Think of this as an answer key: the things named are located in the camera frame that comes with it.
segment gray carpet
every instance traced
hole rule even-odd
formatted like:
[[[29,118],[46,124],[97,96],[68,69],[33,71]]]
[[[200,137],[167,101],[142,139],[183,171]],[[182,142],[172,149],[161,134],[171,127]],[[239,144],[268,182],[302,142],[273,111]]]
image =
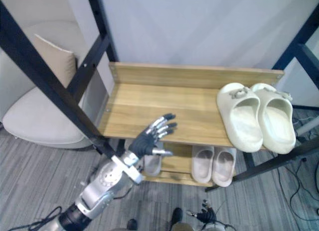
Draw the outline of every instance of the gray carpet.
[[[294,116],[318,116],[312,111],[295,111]],[[306,120],[296,121],[299,127]],[[313,138],[314,129],[305,138]],[[266,161],[268,152],[253,154],[256,163]],[[67,208],[83,190],[90,174],[98,166],[100,155],[94,150],[66,150],[48,148],[21,139],[15,139],[4,129],[0,130],[0,230],[28,224],[45,217],[56,206]],[[308,157],[302,164],[299,176],[303,185],[319,199],[314,183],[314,171],[319,154]],[[287,167],[296,169],[298,161]],[[238,153],[237,173],[245,170],[242,153]],[[286,196],[297,187],[294,178],[280,168]],[[102,215],[88,227],[90,231],[109,231],[123,228],[128,219],[139,222],[140,231],[165,231],[175,207],[184,211],[200,211],[201,201],[208,199],[217,209],[220,221],[232,224],[238,231],[319,230],[319,222],[296,221],[283,198],[277,171],[234,184],[226,189],[205,193],[204,188],[143,182],[121,200],[114,200]],[[307,219],[319,219],[316,209],[319,202],[300,191],[293,201],[296,212]],[[197,226],[195,218],[184,215],[183,221]]]

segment white wall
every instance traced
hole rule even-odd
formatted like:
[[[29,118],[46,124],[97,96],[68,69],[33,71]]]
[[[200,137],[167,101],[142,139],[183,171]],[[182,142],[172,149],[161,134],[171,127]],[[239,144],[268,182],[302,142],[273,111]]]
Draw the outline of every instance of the white wall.
[[[76,21],[67,0],[1,1],[22,28],[48,21]]]
[[[319,0],[102,2],[122,62],[272,68]]]

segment beige pillow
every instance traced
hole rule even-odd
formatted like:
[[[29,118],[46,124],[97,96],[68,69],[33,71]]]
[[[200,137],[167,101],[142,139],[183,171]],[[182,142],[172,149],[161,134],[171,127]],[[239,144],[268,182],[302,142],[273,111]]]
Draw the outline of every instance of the beige pillow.
[[[76,73],[74,53],[59,48],[38,34],[35,34],[34,47],[66,88]]]

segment wire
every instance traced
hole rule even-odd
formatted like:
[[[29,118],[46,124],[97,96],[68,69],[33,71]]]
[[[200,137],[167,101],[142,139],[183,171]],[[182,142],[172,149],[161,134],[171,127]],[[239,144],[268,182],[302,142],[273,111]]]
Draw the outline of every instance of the wire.
[[[218,220],[216,220],[215,222],[216,222],[216,223],[219,223],[219,224],[221,224],[221,225],[224,225],[225,229],[228,228],[228,227],[231,227],[233,230],[236,231],[236,229],[235,229],[235,227],[234,227],[233,225],[224,224],[224,223],[222,223],[221,221],[218,221]]]
[[[309,116],[309,117],[306,117],[306,118],[296,118],[296,117],[293,117],[293,119],[296,119],[297,121],[296,122],[293,122],[293,125],[296,125],[297,123],[301,122],[302,120],[309,120],[309,119],[315,119],[316,117],[314,116]]]
[[[53,216],[51,216],[52,214],[54,214],[54,212],[56,210],[58,210],[58,213],[53,215]],[[9,229],[8,231],[20,230],[20,229],[24,229],[24,228],[28,228],[29,231],[37,231],[41,227],[43,227],[45,224],[47,224],[48,222],[54,220],[55,217],[57,217],[61,213],[62,213],[62,207],[58,206],[54,210],[52,210],[44,219],[41,219],[40,221],[31,223],[29,225],[22,225],[22,226],[14,227],[14,228]]]
[[[318,182],[317,182],[317,172],[318,172],[318,169],[319,169],[319,162],[317,163],[317,166],[316,166],[316,169],[315,169],[315,175],[314,175],[314,177],[315,177],[315,184],[316,184],[316,190],[317,190],[317,192],[318,192],[318,194],[319,194],[319,184],[318,184]]]
[[[215,216],[217,217],[217,213],[218,213],[218,211],[220,210],[220,208],[224,205],[224,203],[226,202],[226,200],[224,200],[224,202],[218,207],[218,209],[217,209],[217,211],[216,211],[216,213],[215,213]]]
[[[134,186],[134,185],[131,185],[131,186],[130,186],[130,188],[127,190],[127,192],[125,193],[125,195],[119,196],[119,197],[115,197],[114,200],[120,200],[120,199],[122,199],[122,198],[125,198],[126,195],[128,195],[129,192],[132,190],[133,186]]]
[[[301,217],[300,215],[298,215],[298,214],[296,213],[296,211],[294,210],[294,208],[293,208],[293,206],[292,206],[293,198],[294,198],[294,196],[299,192],[300,187],[301,187],[302,189],[304,189],[304,190],[311,196],[312,199],[314,199],[314,200],[316,200],[316,201],[319,201],[318,199],[316,199],[316,198],[312,195],[312,193],[311,193],[308,189],[306,189],[306,188],[304,187],[303,183],[301,182],[300,178],[298,177],[298,171],[300,170],[300,167],[301,167],[301,165],[302,165],[302,162],[303,162],[303,160],[301,159],[300,162],[299,162],[299,164],[298,164],[298,167],[297,167],[296,172],[293,172],[293,171],[290,170],[289,168],[285,167],[285,168],[295,177],[295,179],[296,179],[296,181],[297,181],[297,189],[296,189],[296,191],[291,195],[291,197],[289,198],[289,202],[288,202],[288,200],[287,200],[287,198],[286,198],[286,195],[285,195],[285,192],[284,192],[284,188],[283,188],[283,185],[282,185],[282,182],[281,182],[281,175],[280,175],[279,169],[277,168],[279,185],[280,185],[281,191],[282,191],[282,193],[283,193],[283,195],[284,195],[284,197],[285,197],[285,200],[286,200],[286,202],[287,202],[287,204],[288,204],[288,206],[289,206],[290,211],[294,214],[294,216],[293,216],[294,219],[295,219],[295,216],[296,216],[297,218],[299,218],[299,219],[301,219],[301,220],[303,220],[303,221],[307,221],[307,222],[319,221],[319,219],[306,219],[306,218]]]

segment black cable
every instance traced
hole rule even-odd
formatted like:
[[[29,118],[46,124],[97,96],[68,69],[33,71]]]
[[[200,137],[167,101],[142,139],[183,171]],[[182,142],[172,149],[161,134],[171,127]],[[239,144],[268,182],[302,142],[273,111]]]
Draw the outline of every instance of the black cable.
[[[295,223],[296,223],[296,225],[297,225],[297,227],[298,227],[298,230],[301,231],[301,229],[300,229],[300,227],[299,227],[299,224],[298,224],[298,222],[297,222],[297,220],[296,220],[296,217],[294,216],[294,214],[293,214],[293,212],[292,212],[292,210],[291,210],[291,207],[290,207],[290,205],[289,205],[289,202],[288,202],[288,200],[287,200],[287,197],[286,197],[286,195],[285,195],[284,188],[283,188],[283,185],[282,185],[281,179],[280,179],[279,169],[277,168],[276,170],[277,170],[277,174],[278,174],[278,181],[279,181],[279,185],[280,185],[281,192],[282,192],[282,194],[283,194],[283,196],[284,196],[284,198],[285,198],[286,204],[287,204],[287,206],[288,206],[290,212],[291,212],[292,215],[293,215],[293,218],[294,218]]]
[[[58,213],[56,215],[51,216],[56,210],[59,210]],[[29,225],[22,225],[22,226],[14,227],[14,228],[9,229],[8,231],[20,230],[20,229],[24,229],[24,228],[28,228],[28,231],[38,231],[41,227],[43,227],[48,222],[54,220],[55,217],[57,217],[61,213],[62,213],[62,207],[58,206],[54,210],[52,210],[44,219],[41,219],[40,221],[31,223]]]
[[[296,190],[296,191],[294,192],[294,194],[290,197],[289,205],[290,205],[290,207],[291,207],[292,212],[293,212],[299,219],[301,219],[301,220],[303,220],[303,221],[308,221],[308,222],[310,222],[310,221],[319,221],[319,219],[305,219],[305,218],[300,217],[300,216],[295,212],[295,210],[294,210],[294,208],[293,208],[293,206],[292,206],[293,197],[299,192],[301,186],[303,187],[304,190],[306,190],[306,191],[310,194],[310,196],[311,196],[314,200],[319,201],[319,200],[315,199],[315,198],[312,196],[312,194],[311,194],[307,189],[304,188],[303,185],[301,185],[300,179],[299,179],[299,177],[297,176],[297,172],[299,171],[299,168],[300,168],[300,166],[301,166],[301,163],[302,163],[302,162],[300,161],[299,166],[298,166],[298,169],[297,169],[297,171],[296,171],[295,173],[292,172],[290,169],[286,168],[290,173],[292,173],[292,174],[294,175],[294,177],[296,178],[296,180],[297,180],[297,182],[298,182],[297,190]]]
[[[217,213],[218,213],[218,211],[220,210],[220,208],[224,205],[224,203],[226,202],[226,200],[224,200],[224,202],[218,207],[218,209],[217,209],[217,211],[216,211],[216,213],[215,213],[215,216],[217,217]]]
[[[319,194],[319,184],[318,184],[318,182],[317,182],[317,172],[318,172],[318,169],[319,169],[319,161],[318,161],[318,163],[317,163],[317,166],[316,166],[316,169],[315,169],[315,175],[314,175],[314,177],[315,177],[315,184],[316,184],[316,190],[317,190],[317,192],[318,192],[318,194]]]
[[[128,195],[129,192],[132,190],[133,186],[134,186],[134,185],[131,185],[131,187],[127,190],[127,192],[125,193],[125,195],[119,196],[119,197],[115,197],[114,200],[120,200],[120,199],[122,199],[122,198],[125,198],[126,195]]]
[[[218,220],[216,220],[215,222],[216,222],[216,223],[219,223],[219,224],[221,224],[221,225],[224,225],[224,226],[225,226],[225,229],[228,228],[228,227],[231,227],[233,230],[236,231],[236,229],[235,229],[235,227],[234,227],[233,225],[224,224],[224,223],[222,223],[221,221],[218,221]]]
[[[296,181],[297,181],[297,190],[291,195],[291,197],[290,197],[290,199],[289,199],[289,202],[288,202],[288,200],[287,200],[287,198],[286,198],[286,195],[285,195],[285,192],[284,192],[284,188],[283,188],[283,186],[282,186],[281,175],[280,175],[279,169],[277,168],[279,185],[280,185],[281,191],[282,191],[282,193],[283,193],[283,195],[284,195],[284,197],[285,197],[285,200],[286,200],[286,202],[287,202],[287,204],[288,204],[288,206],[289,206],[290,211],[294,214],[294,216],[293,216],[294,219],[295,219],[295,216],[296,216],[297,218],[299,218],[299,219],[301,219],[301,220],[303,220],[303,221],[307,221],[307,222],[319,221],[319,219],[305,219],[305,218],[302,218],[301,216],[299,216],[299,215],[296,213],[296,211],[295,211],[294,208],[292,207],[292,200],[293,200],[294,196],[299,192],[300,187],[302,187],[302,189],[304,189],[304,190],[311,196],[312,199],[314,199],[314,200],[316,200],[316,201],[319,201],[318,199],[316,199],[316,198],[312,195],[312,193],[311,193],[308,189],[306,189],[306,188],[304,187],[304,185],[302,184],[300,178],[298,177],[298,171],[299,171],[299,169],[300,169],[300,167],[301,167],[301,165],[302,165],[302,162],[303,162],[303,159],[300,160],[296,172],[293,172],[293,171],[290,170],[289,168],[285,167],[285,168],[295,177],[295,179],[296,179]]]

